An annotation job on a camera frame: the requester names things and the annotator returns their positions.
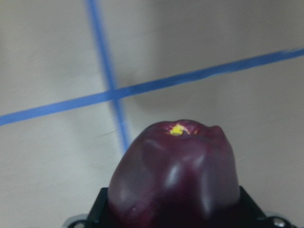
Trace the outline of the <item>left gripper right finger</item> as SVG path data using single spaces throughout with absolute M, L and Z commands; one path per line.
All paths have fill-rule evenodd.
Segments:
M 241 220 L 265 220 L 267 216 L 261 210 L 261 208 L 250 197 L 247 191 L 239 186 L 240 189 L 240 201 L 239 201 L 239 213 Z

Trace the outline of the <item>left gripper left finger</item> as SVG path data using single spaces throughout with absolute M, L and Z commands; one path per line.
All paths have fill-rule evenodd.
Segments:
M 101 188 L 87 216 L 90 223 L 108 223 L 109 208 L 107 202 L 108 188 Z

